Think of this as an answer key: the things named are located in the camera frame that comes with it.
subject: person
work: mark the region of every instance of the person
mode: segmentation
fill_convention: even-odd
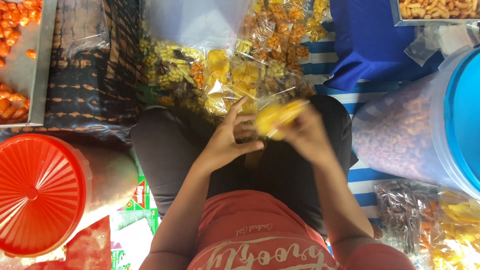
[[[131,137],[162,221],[140,270],[413,270],[377,244],[347,185],[351,119],[315,95],[285,141],[238,144],[254,115],[231,106],[221,125],[181,108],[146,110]],[[245,154],[264,149],[254,170]],[[331,244],[333,258],[325,244]]]

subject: blue striped mat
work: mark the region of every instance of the blue striped mat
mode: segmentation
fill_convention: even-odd
[[[304,73],[307,79],[315,85],[318,94],[336,98],[347,108],[350,116],[353,116],[366,102],[399,88],[399,82],[369,82],[365,80],[360,80],[351,92],[331,90],[323,86],[324,81],[329,79],[328,74],[338,60],[334,49],[335,31],[333,23],[326,23],[324,26],[328,31],[327,37],[318,42],[303,43],[310,50],[309,59],[302,63],[305,69]],[[380,225],[373,185],[379,181],[398,178],[400,177],[370,169],[361,161],[350,169],[348,186],[370,222]]]

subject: black pants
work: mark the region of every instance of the black pants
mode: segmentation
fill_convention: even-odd
[[[352,154],[351,119],[336,99],[316,95],[312,105],[323,115],[336,156],[348,176]],[[163,217],[177,195],[192,163],[202,152],[215,126],[177,107],[145,111],[132,129],[133,147]],[[207,198],[235,190],[266,192],[285,203],[326,238],[322,210],[310,163],[284,141],[269,141],[257,169],[243,166],[245,156],[212,173]]]

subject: brown patterned cloth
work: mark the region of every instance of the brown patterned cloth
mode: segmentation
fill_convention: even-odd
[[[135,90],[139,6],[136,0],[59,1],[42,127],[0,130],[0,141],[33,132],[71,141],[128,147],[129,132],[139,113]],[[105,12],[110,49],[88,49],[85,36],[102,32]]]

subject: hand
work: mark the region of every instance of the hand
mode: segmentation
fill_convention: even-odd
[[[333,153],[322,116],[311,104],[306,105],[294,122],[277,127],[285,140],[313,165],[323,164],[328,160],[325,157]]]
[[[194,164],[202,170],[212,173],[243,154],[264,148],[264,144],[260,141],[245,144],[235,142],[235,139],[248,137],[254,133],[254,127],[251,124],[242,124],[242,122],[253,120],[255,115],[237,115],[247,99],[247,96],[242,97],[230,107],[225,120],[216,128],[207,146],[195,161]]]

